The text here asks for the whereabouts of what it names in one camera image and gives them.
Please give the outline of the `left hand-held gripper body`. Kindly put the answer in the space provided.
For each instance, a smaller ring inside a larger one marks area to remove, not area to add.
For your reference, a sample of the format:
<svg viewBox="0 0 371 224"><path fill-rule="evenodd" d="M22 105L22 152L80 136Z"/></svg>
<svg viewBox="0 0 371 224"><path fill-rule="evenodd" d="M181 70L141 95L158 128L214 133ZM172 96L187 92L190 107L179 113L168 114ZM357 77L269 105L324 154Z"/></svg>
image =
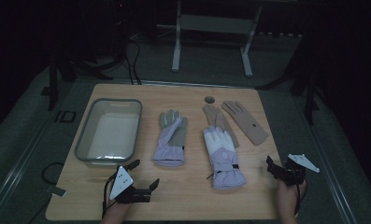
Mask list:
<svg viewBox="0 0 371 224"><path fill-rule="evenodd" d="M134 179L130 176L130 168L120 166L114 175L114 182L108 198L117 203L149 203L151 189L137 189L133 186Z"/></svg>

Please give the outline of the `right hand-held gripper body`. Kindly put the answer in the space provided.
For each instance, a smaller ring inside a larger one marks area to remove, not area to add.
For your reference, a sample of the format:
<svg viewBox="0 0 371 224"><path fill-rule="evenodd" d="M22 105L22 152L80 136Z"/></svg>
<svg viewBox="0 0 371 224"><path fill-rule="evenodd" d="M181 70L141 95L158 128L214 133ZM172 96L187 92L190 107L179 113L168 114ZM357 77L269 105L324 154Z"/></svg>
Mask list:
<svg viewBox="0 0 371 224"><path fill-rule="evenodd" d="M311 162L305 154L289 154L283 167L278 168L275 178L286 186L301 185L306 177L306 169L318 173L320 168Z"/></svg>

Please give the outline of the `clear plastic bin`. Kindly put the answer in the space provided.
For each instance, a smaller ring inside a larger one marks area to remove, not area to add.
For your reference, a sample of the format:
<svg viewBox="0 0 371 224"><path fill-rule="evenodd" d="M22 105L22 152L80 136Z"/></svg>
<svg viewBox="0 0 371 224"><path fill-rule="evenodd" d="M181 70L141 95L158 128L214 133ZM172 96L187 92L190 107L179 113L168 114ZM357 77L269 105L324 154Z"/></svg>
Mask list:
<svg viewBox="0 0 371 224"><path fill-rule="evenodd" d="M77 159L93 165L129 161L136 153L142 109L137 99L93 101L75 146Z"/></svg>

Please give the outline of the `lilac glove with grey palm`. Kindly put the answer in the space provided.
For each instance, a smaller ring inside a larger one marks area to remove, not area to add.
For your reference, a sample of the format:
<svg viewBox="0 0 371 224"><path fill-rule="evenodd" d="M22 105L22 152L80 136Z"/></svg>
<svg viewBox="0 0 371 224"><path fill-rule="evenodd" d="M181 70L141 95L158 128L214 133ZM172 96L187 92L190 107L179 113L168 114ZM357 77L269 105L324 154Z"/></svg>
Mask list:
<svg viewBox="0 0 371 224"><path fill-rule="evenodd" d="M170 109L160 114L161 133L152 157L155 164L177 167L185 162L185 140L188 120L179 111Z"/></svg>

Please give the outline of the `lilac and white ski glove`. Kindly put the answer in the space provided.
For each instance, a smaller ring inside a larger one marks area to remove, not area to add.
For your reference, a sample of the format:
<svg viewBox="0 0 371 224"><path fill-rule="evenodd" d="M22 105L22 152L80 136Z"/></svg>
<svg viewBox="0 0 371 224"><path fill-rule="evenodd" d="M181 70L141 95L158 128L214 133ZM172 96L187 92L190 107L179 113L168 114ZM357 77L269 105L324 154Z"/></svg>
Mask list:
<svg viewBox="0 0 371 224"><path fill-rule="evenodd" d="M237 188L247 183L238 165L235 145L231 135L220 127L204 129L204 139L213 170L214 189Z"/></svg>

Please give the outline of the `plain beige knit glove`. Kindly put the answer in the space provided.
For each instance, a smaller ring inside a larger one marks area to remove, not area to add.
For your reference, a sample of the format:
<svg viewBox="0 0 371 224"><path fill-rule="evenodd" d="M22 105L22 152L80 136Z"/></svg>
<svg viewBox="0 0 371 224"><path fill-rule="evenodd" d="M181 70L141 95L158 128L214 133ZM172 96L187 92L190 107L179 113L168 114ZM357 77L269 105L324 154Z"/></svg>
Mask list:
<svg viewBox="0 0 371 224"><path fill-rule="evenodd" d="M235 133L221 110L214 105L204 105L203 111L207 117L208 124L215 127L220 127L222 130L227 131L232 138L234 146L238 147L239 143Z"/></svg>

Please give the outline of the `person's right hand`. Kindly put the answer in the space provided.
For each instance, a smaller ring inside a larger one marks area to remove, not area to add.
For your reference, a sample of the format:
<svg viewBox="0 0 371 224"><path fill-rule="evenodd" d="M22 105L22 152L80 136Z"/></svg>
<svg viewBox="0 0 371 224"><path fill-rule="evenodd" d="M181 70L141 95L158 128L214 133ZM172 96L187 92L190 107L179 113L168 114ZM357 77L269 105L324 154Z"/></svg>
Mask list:
<svg viewBox="0 0 371 224"><path fill-rule="evenodd" d="M281 224L297 224L295 210L307 189L307 182L299 186L286 186L281 180L277 185L277 212Z"/></svg>

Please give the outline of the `person's left hand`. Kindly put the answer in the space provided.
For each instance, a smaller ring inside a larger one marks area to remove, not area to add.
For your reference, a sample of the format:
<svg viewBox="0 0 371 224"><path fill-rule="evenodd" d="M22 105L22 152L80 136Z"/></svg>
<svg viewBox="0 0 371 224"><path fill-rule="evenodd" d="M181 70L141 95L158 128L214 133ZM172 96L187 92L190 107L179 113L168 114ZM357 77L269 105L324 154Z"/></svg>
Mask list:
<svg viewBox="0 0 371 224"><path fill-rule="evenodd" d="M131 206L130 203L114 203L108 208L100 224L122 224Z"/></svg>

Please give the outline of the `beige knit glove with dot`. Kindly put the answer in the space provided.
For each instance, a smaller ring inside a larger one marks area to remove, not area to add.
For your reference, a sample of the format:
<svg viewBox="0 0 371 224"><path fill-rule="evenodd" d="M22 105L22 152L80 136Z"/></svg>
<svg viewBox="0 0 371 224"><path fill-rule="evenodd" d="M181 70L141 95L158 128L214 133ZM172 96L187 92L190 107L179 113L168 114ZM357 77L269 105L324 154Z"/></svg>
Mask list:
<svg viewBox="0 0 371 224"><path fill-rule="evenodd" d="M252 116L249 110L238 101L224 101L221 108L231 115L240 130L255 146L262 144L268 137L268 133L261 124Z"/></svg>

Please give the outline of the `grey tape strip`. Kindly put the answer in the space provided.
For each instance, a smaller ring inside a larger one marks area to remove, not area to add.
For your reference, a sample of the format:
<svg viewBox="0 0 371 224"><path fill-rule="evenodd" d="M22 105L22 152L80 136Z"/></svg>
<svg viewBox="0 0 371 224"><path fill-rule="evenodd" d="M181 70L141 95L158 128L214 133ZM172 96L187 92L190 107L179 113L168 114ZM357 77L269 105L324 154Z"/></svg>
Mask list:
<svg viewBox="0 0 371 224"><path fill-rule="evenodd" d="M49 186L46 188L46 192L50 193L52 195L58 196L58 197L64 197L66 194L66 191L64 189L60 189L56 186Z"/></svg>

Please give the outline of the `black metal stand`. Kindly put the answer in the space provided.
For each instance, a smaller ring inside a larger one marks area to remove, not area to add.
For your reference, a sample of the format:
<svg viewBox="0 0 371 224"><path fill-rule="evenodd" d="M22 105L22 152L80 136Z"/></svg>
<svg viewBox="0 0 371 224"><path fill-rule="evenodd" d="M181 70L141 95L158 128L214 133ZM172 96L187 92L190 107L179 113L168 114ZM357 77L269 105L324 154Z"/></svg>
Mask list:
<svg viewBox="0 0 371 224"><path fill-rule="evenodd" d="M290 79L294 79L294 83L290 87L290 94L292 96L300 96L304 91L306 92L304 115L307 122L313 125L313 111L319 109L314 100L318 72L319 65L315 62L301 63L299 65L289 63L281 77L262 86L257 86L255 90L267 91Z"/></svg>

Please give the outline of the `black tripod stand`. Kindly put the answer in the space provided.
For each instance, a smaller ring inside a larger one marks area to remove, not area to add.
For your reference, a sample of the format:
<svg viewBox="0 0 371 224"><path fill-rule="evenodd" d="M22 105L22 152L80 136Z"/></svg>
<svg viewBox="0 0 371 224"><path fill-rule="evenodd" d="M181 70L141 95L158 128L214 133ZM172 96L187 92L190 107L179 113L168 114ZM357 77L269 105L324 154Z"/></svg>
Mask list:
<svg viewBox="0 0 371 224"><path fill-rule="evenodd" d="M58 75L60 72L63 79L66 81L74 81L76 79L75 72L73 71L73 65L84 69L88 74L93 77L100 79L111 80L111 77L103 75L95 67L86 64L84 61L77 59L75 56L69 54L65 51L53 52L50 55L50 85L47 87L47 94L49 96L49 107L48 110L51 111L58 100Z"/></svg>

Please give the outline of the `white metal stand frame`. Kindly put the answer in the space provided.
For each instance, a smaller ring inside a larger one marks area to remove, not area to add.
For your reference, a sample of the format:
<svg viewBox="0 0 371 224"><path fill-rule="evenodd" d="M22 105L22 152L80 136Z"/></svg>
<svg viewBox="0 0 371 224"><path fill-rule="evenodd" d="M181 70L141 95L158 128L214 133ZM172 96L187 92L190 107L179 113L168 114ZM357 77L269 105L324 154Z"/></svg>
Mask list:
<svg viewBox="0 0 371 224"><path fill-rule="evenodd" d="M240 56L246 77L252 77L249 51L251 42L256 34L256 28L263 7L257 6L252 19L225 18L217 16L184 14L181 10L183 0L176 0L175 45L171 70L178 72L181 57L181 32L184 30L212 32L221 34L245 35L247 41L240 48Z"/></svg>

